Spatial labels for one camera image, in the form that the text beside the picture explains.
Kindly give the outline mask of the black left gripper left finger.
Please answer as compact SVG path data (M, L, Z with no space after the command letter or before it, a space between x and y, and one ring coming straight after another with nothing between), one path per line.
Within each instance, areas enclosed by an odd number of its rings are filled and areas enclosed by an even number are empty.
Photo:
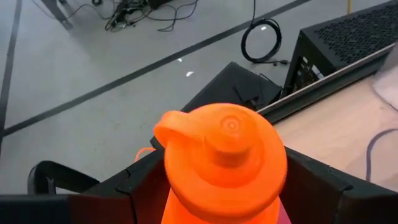
M42 161L27 186L26 195L1 196L1 223L160 223L170 190L161 150L103 182Z

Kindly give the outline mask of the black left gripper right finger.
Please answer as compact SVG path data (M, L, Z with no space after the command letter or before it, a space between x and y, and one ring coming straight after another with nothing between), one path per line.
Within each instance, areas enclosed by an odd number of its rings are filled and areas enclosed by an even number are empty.
M280 194L292 223L397 224L397 193L286 148Z

